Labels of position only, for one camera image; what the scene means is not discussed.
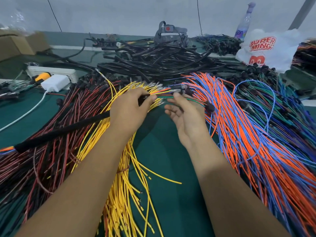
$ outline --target white power adapter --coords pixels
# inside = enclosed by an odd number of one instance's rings
[[[47,80],[41,83],[44,90],[59,92],[66,85],[70,83],[68,76],[66,75],[52,75]]]

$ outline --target hand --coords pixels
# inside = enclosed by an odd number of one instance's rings
[[[149,93],[139,87],[119,96],[110,109],[110,127],[126,133],[130,138],[141,126],[151,104],[157,99],[156,95],[151,95],[138,106],[138,98],[146,94]]]
[[[174,93],[174,99],[168,99],[175,105],[165,105],[165,113],[176,124],[180,142],[190,151],[200,138],[210,136],[205,124],[204,107],[200,104],[188,101],[179,93]]]

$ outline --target white wall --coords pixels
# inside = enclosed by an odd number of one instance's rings
[[[32,29],[59,31],[47,0],[15,0]],[[203,33],[234,35],[251,1],[250,29],[285,31],[305,0],[199,0]],[[200,34],[197,0],[50,0],[62,31],[152,36],[164,20]],[[0,7],[0,23],[3,19]],[[316,36],[316,6],[300,30]]]

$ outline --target metal pole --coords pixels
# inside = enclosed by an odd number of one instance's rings
[[[310,12],[316,0],[305,0],[298,14],[294,18],[289,30],[298,29],[306,18],[307,14]]]

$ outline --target power strip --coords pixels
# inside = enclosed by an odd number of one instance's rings
[[[78,77],[76,70],[65,69],[65,68],[54,68],[54,67],[41,67],[41,66],[28,66],[26,73],[32,78],[35,75],[39,75],[43,72],[49,72],[51,75],[67,75],[70,78],[71,83],[77,83]]]

